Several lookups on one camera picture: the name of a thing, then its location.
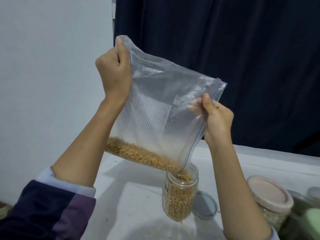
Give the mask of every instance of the plastic bag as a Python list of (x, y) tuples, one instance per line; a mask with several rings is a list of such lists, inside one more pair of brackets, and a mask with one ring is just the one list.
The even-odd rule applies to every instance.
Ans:
[(144, 53), (121, 35), (130, 52), (130, 97), (117, 118), (106, 152), (178, 173), (204, 135), (204, 117), (190, 106), (209, 93), (218, 101), (226, 83)]

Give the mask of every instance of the dark blue curtain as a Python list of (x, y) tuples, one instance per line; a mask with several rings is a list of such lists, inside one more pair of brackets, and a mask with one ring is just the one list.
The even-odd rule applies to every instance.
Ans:
[(117, 0), (114, 35), (227, 82), (234, 144), (320, 157), (320, 0)]

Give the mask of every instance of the person's left arm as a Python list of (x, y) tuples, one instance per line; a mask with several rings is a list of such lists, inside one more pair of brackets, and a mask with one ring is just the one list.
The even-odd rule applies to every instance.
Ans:
[(0, 221), (0, 239), (80, 239), (95, 206), (93, 188), (111, 128), (132, 84), (128, 50), (96, 60), (106, 96), (90, 122), (51, 168), (23, 189)]

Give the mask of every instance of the pink lid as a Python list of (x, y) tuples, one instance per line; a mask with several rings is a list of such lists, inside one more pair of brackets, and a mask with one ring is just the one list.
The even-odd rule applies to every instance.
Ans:
[(247, 179), (254, 199), (268, 210), (277, 213), (289, 213), (294, 200), (287, 190), (275, 181), (261, 176)]

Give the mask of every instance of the white wall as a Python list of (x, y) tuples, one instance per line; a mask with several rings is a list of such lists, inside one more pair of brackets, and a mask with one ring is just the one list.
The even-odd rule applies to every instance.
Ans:
[(111, 0), (0, 0), (0, 201), (15, 203), (93, 116), (94, 61), (112, 44)]

